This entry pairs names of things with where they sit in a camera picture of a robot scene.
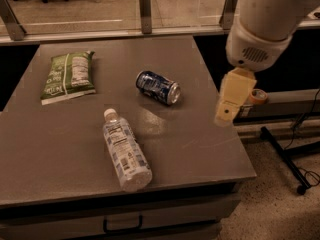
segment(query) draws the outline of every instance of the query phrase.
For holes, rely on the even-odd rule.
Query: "aluminum can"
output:
[[[181,93],[178,83],[151,71],[140,72],[136,86],[142,93],[167,105],[176,103]]]

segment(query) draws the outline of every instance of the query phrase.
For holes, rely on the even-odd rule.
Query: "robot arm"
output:
[[[222,80],[216,124],[232,123],[256,84],[254,72],[276,62],[299,23],[319,4],[320,0],[240,0],[240,14],[226,45],[228,61],[236,68]]]

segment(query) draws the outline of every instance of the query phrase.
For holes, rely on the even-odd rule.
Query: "chip bag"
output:
[[[75,52],[51,58],[51,70],[41,95],[41,104],[95,93],[91,78],[94,52]]]

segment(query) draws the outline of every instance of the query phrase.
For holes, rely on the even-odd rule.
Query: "plastic water bottle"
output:
[[[125,192],[136,192],[152,179],[152,172],[128,121],[114,109],[104,112],[103,134],[109,154]]]

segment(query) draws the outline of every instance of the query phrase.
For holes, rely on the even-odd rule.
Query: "glass railing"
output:
[[[139,0],[7,0],[28,35],[141,30]],[[153,29],[218,26],[225,0],[151,0]]]

